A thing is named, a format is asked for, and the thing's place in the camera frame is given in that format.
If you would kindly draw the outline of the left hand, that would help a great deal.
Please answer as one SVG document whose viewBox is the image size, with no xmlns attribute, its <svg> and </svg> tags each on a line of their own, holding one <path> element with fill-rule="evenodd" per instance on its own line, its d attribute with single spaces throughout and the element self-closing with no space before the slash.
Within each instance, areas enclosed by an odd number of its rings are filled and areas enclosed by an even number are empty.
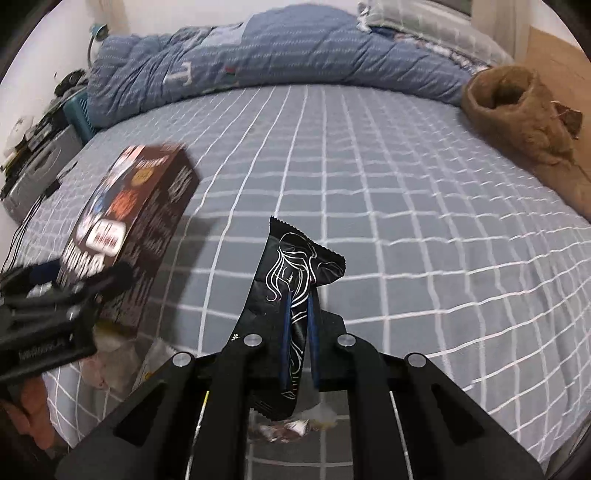
<svg viewBox="0 0 591 480">
<path fill-rule="evenodd" d="M 1 401 L 1 406 L 18 433 L 30 436 L 42 450 L 49 449 L 55 441 L 47 398 L 48 392 L 43 379 L 35 377 L 24 381 L 18 400 L 19 406 L 9 401 Z"/>
</svg>

